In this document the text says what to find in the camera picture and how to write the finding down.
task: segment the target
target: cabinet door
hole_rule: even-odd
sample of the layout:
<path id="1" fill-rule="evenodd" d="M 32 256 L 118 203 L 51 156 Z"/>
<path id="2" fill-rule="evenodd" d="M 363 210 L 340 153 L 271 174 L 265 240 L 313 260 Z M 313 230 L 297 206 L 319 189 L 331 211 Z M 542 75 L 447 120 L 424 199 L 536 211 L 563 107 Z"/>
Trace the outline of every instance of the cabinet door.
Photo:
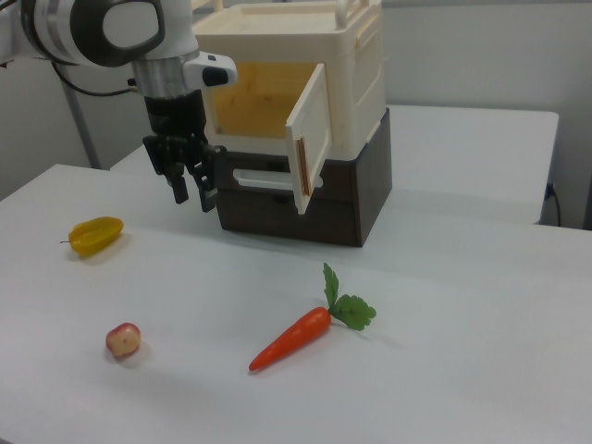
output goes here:
<path id="1" fill-rule="evenodd" d="M 318 64 L 286 122 L 286 145 L 298 214 L 303 215 L 333 143 L 325 65 Z"/>

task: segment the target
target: dark brown drawer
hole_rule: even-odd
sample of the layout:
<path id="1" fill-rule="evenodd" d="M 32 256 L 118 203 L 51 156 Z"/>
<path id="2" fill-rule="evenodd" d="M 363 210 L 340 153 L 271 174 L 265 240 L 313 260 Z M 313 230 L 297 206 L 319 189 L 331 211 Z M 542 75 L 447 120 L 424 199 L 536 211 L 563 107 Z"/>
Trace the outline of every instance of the dark brown drawer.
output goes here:
<path id="1" fill-rule="evenodd" d="M 313 198 L 306 214 L 299 216 L 289 195 L 218 190 L 216 206 L 223 229 L 341 245 L 359 243 L 351 203 Z"/>

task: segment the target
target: toy carrot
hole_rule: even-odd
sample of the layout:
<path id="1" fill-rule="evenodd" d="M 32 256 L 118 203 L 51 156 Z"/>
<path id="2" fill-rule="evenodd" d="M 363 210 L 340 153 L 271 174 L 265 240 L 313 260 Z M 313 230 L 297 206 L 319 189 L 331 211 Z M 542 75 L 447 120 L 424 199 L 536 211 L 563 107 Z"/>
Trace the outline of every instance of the toy carrot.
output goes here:
<path id="1" fill-rule="evenodd" d="M 376 310 L 357 296 L 338 297 L 339 280 L 329 265 L 324 264 L 323 274 L 329 308 L 316 307 L 301 317 L 253 359 L 249 370 L 267 367 L 312 342 L 329 329 L 331 316 L 354 330 L 370 325 Z"/>

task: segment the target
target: black cable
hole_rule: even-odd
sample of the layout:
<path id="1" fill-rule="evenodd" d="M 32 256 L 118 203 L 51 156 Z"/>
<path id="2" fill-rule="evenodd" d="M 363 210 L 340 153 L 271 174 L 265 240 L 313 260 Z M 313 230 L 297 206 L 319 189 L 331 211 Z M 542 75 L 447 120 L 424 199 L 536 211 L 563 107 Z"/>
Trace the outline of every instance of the black cable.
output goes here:
<path id="1" fill-rule="evenodd" d="M 553 188 L 553 197 L 555 198 L 555 206 L 557 207 L 557 226 L 561 226 L 561 208 L 559 207 L 559 197 L 557 197 L 557 192 L 555 192 L 555 188 Z"/>
<path id="2" fill-rule="evenodd" d="M 82 88 L 79 88 L 78 86 L 76 86 L 70 80 L 66 79 L 66 77 L 64 76 L 62 71 L 60 71 L 59 68 L 57 67 L 56 62 L 52 62 L 52 67 L 54 67 L 55 74 L 57 74 L 57 77 L 59 77 L 60 80 L 62 80 L 69 88 L 71 88 L 72 90 L 74 90 L 80 94 L 90 95 L 91 97 L 114 97 L 116 95 L 132 93 L 132 91 L 133 91 L 131 88 L 128 88 L 127 90 L 119 90 L 119 91 L 112 91 L 112 92 L 86 91 L 86 90 L 83 90 Z"/>
<path id="3" fill-rule="evenodd" d="M 557 226 L 561 226 L 561 207 L 559 205 L 559 197 L 557 196 L 557 192 L 555 192 L 555 184 L 548 183 L 547 188 L 545 189 L 545 202 L 549 199 L 549 197 L 553 197 L 555 200 L 555 207 L 557 208 Z"/>
<path id="4" fill-rule="evenodd" d="M 4 3 L 0 3 L 0 11 L 15 3 L 17 3 L 17 0 L 6 0 Z"/>

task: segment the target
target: white table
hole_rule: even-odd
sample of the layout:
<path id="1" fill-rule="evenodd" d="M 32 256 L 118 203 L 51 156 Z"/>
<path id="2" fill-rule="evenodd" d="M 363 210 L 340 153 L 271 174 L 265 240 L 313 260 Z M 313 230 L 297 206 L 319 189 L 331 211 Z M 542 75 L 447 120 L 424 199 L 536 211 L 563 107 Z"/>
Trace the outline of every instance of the white table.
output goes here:
<path id="1" fill-rule="evenodd" d="M 538 111 L 391 105 L 393 189 L 415 210 L 538 222 L 559 117 Z M 153 176 L 143 146 L 111 168 Z M 195 184 L 186 174 L 189 193 Z"/>
<path id="2" fill-rule="evenodd" d="M 0 203 L 0 437 L 32 443 L 592 442 L 592 238 L 388 198 L 362 249 L 221 230 L 161 178 L 56 166 Z M 79 260 L 94 216 L 124 234 Z M 378 315 L 249 375 L 324 303 Z M 118 364 L 105 333 L 143 333 Z"/>

